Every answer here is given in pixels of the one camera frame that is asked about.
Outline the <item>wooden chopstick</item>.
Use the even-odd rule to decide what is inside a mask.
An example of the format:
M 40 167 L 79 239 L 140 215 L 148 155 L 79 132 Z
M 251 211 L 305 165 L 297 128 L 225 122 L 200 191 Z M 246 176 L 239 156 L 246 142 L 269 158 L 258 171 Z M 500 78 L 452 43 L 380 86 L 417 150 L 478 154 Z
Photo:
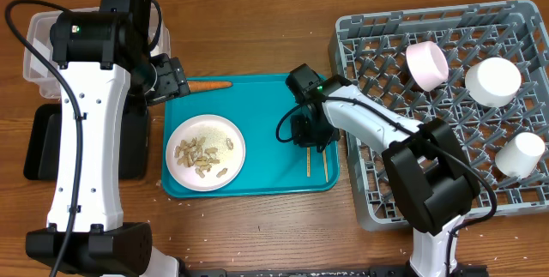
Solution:
M 322 158 L 323 158 L 323 175 L 325 179 L 325 183 L 329 183 L 329 169 L 328 169 L 328 158 L 326 154 L 326 149 L 322 151 Z
M 311 148 L 306 148 L 306 176 L 311 177 Z

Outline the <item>pink bowl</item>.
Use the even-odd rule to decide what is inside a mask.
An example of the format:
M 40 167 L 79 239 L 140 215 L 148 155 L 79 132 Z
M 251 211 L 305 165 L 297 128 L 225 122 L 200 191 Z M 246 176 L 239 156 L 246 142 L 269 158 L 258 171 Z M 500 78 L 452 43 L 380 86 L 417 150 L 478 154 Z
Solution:
M 436 43 L 424 41 L 410 45 L 405 55 L 409 72 L 422 90 L 430 92 L 448 80 L 449 65 Z

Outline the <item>white bowl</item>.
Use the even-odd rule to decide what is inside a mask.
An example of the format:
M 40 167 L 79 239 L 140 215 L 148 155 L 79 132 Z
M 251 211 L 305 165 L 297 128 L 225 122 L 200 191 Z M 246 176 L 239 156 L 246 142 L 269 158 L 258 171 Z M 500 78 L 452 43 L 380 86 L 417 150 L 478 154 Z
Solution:
M 522 84 L 519 69 L 509 60 L 490 57 L 471 67 L 465 75 L 471 98 L 487 107 L 508 105 Z

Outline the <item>white cup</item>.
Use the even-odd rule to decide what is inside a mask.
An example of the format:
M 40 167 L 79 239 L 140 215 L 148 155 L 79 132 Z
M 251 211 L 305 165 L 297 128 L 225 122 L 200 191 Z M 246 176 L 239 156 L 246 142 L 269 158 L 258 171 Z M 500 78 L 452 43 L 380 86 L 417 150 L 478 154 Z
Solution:
M 495 164 L 508 177 L 526 178 L 537 166 L 545 149 L 540 136 L 522 132 L 497 152 Z

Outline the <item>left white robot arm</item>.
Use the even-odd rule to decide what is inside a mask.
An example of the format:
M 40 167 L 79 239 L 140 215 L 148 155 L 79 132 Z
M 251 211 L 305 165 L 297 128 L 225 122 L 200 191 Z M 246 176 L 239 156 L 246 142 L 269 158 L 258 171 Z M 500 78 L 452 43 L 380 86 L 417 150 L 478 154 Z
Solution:
M 27 255 L 53 274 L 185 276 L 184 262 L 153 245 L 146 222 L 124 220 L 119 149 L 128 100 L 141 109 L 184 97 L 175 57 L 153 54 L 154 0 L 101 0 L 92 12 L 59 10 L 44 66 L 61 87 L 57 184 L 46 226 L 26 236 Z

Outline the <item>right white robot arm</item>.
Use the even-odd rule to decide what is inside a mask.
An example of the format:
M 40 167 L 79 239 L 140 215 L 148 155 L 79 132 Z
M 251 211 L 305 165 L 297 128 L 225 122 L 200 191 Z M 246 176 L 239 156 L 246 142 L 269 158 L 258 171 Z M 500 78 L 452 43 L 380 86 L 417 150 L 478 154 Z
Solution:
M 348 79 L 324 80 L 307 64 L 286 85 L 297 105 L 285 114 L 289 141 L 321 153 L 344 130 L 381 155 L 396 206 L 413 228 L 413 253 L 403 265 L 371 267 L 370 276 L 486 276 L 485 266 L 455 258 L 462 228 L 497 211 L 492 187 L 473 169 L 453 129 L 440 118 L 403 117 L 361 93 Z

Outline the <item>grey dishwasher rack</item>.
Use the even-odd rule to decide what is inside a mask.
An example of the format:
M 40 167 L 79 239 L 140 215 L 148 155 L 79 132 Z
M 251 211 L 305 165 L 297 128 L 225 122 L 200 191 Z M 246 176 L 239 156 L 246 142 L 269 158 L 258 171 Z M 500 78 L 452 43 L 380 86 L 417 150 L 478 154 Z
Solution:
M 449 79 L 423 92 L 407 72 L 405 51 L 436 43 L 449 64 Z M 489 57 L 511 61 L 522 84 L 499 108 L 476 103 L 464 77 Z M 492 186 L 501 215 L 548 209 L 548 159 L 525 178 L 509 178 L 494 163 L 497 151 L 522 132 L 548 136 L 548 32 L 528 0 L 409 9 L 342 16 L 329 43 L 334 73 L 398 114 L 428 122 L 442 118 L 454 130 L 470 165 Z

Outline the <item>orange carrot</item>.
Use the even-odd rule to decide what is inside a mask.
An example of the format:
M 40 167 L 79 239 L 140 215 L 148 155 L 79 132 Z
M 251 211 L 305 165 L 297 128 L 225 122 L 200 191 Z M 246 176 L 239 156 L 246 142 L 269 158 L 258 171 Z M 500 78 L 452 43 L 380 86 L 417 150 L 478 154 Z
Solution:
M 229 88 L 232 83 L 230 81 L 188 81 L 188 86 L 192 93 L 200 93 Z

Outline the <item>teal serving tray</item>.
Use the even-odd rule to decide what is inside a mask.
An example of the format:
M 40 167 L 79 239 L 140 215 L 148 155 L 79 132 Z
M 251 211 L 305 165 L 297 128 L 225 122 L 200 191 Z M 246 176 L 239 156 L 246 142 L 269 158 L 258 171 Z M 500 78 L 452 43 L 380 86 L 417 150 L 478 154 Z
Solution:
M 326 149 L 329 183 L 323 175 L 322 153 L 311 148 L 311 177 L 306 176 L 306 149 L 288 142 L 291 134 L 287 112 L 295 98 L 287 88 L 285 74 L 234 75 L 232 86 L 192 93 L 166 102 L 162 186 L 176 198 L 256 196 L 331 189 L 340 175 L 338 145 Z M 244 166 L 228 185 L 213 191 L 188 190 L 170 177 L 166 166 L 166 144 L 184 121 L 199 115 L 217 115 L 233 122 L 246 147 Z

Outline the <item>peanut shells pile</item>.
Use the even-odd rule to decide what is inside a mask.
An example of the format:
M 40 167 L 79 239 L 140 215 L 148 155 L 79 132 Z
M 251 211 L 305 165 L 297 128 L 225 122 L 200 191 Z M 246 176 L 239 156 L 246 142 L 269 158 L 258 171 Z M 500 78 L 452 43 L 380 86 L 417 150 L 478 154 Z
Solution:
M 224 141 L 224 147 L 206 146 L 206 138 L 192 138 L 189 141 L 181 140 L 174 148 L 173 157 L 178 166 L 192 168 L 199 178 L 205 178 L 215 166 L 220 165 L 234 150 L 230 138 Z

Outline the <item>white round plate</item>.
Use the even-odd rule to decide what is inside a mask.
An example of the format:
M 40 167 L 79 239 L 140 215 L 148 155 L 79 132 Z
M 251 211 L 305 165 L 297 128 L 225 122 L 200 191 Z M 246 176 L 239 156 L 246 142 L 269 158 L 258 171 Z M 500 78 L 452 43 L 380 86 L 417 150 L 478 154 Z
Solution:
M 199 115 L 181 123 L 166 144 L 171 178 L 188 190 L 218 190 L 234 180 L 244 166 L 244 137 L 230 120 Z

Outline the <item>black plastic tray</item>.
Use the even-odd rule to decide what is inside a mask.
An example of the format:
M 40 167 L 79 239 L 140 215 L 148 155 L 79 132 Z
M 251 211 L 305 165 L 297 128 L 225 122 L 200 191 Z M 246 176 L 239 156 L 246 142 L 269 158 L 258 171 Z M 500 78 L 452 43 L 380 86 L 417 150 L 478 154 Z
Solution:
M 28 180 L 55 181 L 59 163 L 61 106 L 44 104 L 34 115 L 23 175 Z M 139 99 L 128 98 L 121 123 L 119 177 L 141 179 L 148 159 L 149 111 Z

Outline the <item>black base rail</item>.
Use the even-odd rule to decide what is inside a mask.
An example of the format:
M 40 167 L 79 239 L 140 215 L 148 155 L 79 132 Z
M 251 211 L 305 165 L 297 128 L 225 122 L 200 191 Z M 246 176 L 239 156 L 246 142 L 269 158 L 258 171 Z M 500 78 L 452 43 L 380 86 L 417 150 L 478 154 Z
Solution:
M 368 269 L 256 270 L 185 269 L 184 277 L 412 277 L 416 273 L 408 264 L 374 266 Z

